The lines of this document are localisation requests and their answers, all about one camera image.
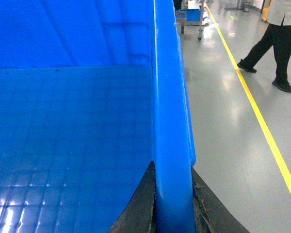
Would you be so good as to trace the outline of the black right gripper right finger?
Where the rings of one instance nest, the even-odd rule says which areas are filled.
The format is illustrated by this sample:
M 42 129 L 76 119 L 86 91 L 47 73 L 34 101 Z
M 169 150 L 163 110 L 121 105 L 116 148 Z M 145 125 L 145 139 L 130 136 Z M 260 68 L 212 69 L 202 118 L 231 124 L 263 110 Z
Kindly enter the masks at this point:
M 197 233 L 249 233 L 193 168 L 192 184 Z

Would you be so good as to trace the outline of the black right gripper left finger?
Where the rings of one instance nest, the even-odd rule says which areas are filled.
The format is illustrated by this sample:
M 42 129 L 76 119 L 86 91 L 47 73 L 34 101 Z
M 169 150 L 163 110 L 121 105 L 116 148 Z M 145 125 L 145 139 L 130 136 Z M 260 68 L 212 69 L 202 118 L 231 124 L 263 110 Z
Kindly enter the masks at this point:
M 111 226 L 108 232 L 155 232 L 155 181 L 155 163 L 151 161 L 124 211 Z

